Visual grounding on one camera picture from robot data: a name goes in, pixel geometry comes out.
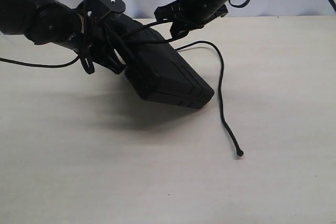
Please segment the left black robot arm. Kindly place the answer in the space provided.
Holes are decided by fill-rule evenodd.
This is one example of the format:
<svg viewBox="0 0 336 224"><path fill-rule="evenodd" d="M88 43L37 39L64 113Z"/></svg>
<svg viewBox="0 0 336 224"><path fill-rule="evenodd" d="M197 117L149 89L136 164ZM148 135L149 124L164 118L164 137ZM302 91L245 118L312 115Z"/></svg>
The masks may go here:
<svg viewBox="0 0 336 224"><path fill-rule="evenodd" d="M115 53L108 22L124 11L122 0L82 0L76 8L57 0L1 0L1 33L70 49L87 74L95 72L95 63L120 74L125 64Z"/></svg>

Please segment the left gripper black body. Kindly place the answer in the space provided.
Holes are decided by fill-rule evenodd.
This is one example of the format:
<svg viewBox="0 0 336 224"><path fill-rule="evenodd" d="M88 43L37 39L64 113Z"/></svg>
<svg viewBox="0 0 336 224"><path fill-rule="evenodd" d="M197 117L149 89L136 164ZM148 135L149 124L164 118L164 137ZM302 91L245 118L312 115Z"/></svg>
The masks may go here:
<svg viewBox="0 0 336 224"><path fill-rule="evenodd" d="M107 32L113 20L125 11L123 1L82 1L70 9L71 21L78 34L78 49L92 59L117 59Z"/></svg>

